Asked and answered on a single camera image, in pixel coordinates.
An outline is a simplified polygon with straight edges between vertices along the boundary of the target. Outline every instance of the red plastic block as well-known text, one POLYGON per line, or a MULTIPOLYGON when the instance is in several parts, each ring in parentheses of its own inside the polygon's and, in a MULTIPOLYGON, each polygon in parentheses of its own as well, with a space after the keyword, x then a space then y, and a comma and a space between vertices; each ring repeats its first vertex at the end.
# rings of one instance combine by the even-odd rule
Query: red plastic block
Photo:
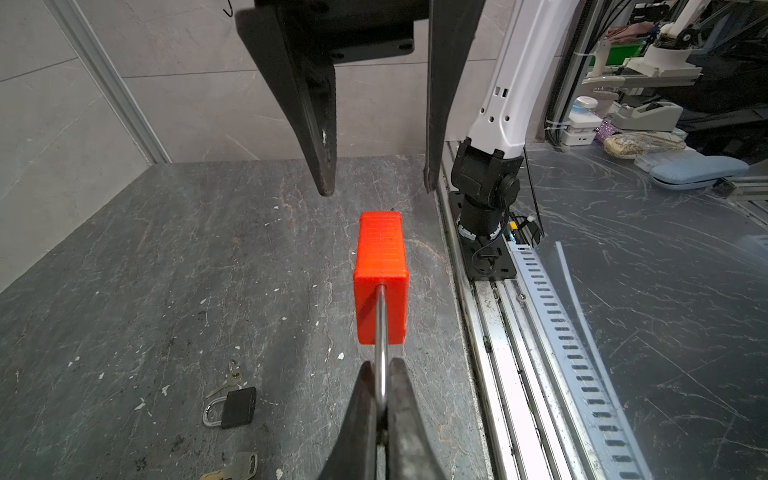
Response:
POLYGON ((406 340, 408 265, 402 238, 402 217, 397 212, 365 212, 360 216, 355 267, 357 339, 376 341, 376 287, 386 286, 389 343, 406 340))

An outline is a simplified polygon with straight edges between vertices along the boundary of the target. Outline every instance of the gray marble tabletop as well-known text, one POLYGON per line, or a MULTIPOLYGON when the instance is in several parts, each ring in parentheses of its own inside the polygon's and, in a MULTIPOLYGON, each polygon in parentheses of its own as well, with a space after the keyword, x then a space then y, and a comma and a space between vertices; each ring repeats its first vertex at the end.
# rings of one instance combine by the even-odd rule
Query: gray marble tabletop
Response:
POLYGON ((474 383, 423 157, 339 160, 320 197, 303 161, 155 166, 0 294, 6 478, 199 478, 235 452, 257 478, 314 478, 356 374, 359 215, 402 213, 405 358, 448 478, 487 478, 474 383), (253 423, 202 425, 240 364, 253 423))
MULTIPOLYGON (((557 272, 563 243, 654 477, 768 478, 768 251, 755 241, 768 232, 598 147, 529 154, 542 261, 557 272)), ((527 182, 518 205, 533 210, 527 182)))

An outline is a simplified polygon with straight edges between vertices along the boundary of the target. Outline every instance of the wall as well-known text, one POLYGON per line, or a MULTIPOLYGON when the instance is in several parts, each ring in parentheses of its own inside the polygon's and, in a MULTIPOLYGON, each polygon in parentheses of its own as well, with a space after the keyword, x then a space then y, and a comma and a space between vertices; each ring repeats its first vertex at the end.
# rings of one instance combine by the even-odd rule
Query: wall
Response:
MULTIPOLYGON (((226 0, 79 3, 174 162, 303 156, 226 0)), ((513 5, 486 0, 448 139, 463 139, 475 120, 513 5)), ((428 29, 416 22, 411 55, 336 66, 340 157, 424 153, 428 29)))
POLYGON ((0 2, 0 291, 148 167, 41 0, 0 2))

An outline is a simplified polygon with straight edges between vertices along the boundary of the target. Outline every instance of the tile grout line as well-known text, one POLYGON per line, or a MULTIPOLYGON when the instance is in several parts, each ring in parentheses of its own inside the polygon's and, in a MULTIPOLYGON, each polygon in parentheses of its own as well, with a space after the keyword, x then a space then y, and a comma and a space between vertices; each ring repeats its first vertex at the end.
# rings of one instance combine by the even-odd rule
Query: tile grout line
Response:
MULTIPOLYGON (((496 60, 496 58, 473 58, 472 60, 467 60, 467 63, 470 61, 488 61, 488 60, 496 60)), ((337 68, 350 68, 350 67, 382 67, 382 66, 392 66, 392 65, 427 65, 428 62, 426 61, 410 61, 410 62, 403 62, 403 63, 372 63, 372 64, 362 64, 362 65, 335 65, 337 68)), ((190 71, 190 72, 184 72, 184 73, 166 73, 166 74, 155 74, 155 75, 123 75, 123 78, 156 78, 156 77, 179 77, 182 75, 206 75, 206 74, 216 74, 216 73, 241 73, 241 72, 247 72, 247 71, 259 71, 258 68, 245 68, 243 70, 219 70, 219 71, 190 71)))
POLYGON ((77 59, 78 59, 78 57, 73 57, 73 58, 68 58, 67 60, 57 61, 54 64, 50 64, 50 65, 46 65, 44 67, 36 68, 35 70, 26 71, 24 73, 20 73, 18 75, 14 75, 12 77, 3 78, 2 80, 0 80, 0 83, 2 83, 4 81, 8 81, 8 80, 13 80, 14 78, 23 77, 24 75, 29 75, 31 73, 35 73, 36 71, 45 70, 46 68, 55 67, 56 65, 61 65, 62 63, 67 63, 68 61, 73 61, 73 60, 77 60, 77 59))

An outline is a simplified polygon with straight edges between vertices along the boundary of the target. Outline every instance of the black mounting plate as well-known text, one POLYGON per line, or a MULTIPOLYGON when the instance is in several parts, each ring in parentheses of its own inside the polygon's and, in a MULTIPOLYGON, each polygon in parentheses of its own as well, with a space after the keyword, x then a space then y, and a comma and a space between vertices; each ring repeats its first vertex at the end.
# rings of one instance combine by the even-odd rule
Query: black mounting plate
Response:
MULTIPOLYGON (((464 200, 464 194, 459 192, 450 192, 448 194, 449 205, 451 207, 451 218, 456 225, 456 220, 459 214, 462 212, 462 201, 464 200)), ((500 233, 489 245, 481 247, 477 241, 470 240, 469 238, 458 236, 458 243, 462 249, 462 260, 464 261, 464 270, 467 272, 467 277, 470 280, 506 280, 509 278, 515 278, 518 275, 518 271, 515 269, 515 262, 512 261, 512 256, 509 254, 509 250, 505 245, 505 235, 500 233), (478 248, 485 248, 486 250, 493 251, 498 254, 498 257, 493 263, 493 270, 490 275, 484 275, 479 272, 477 267, 472 264, 472 255, 477 252, 478 248)), ((475 263, 483 270, 490 270, 490 263, 488 260, 475 257, 475 263)))

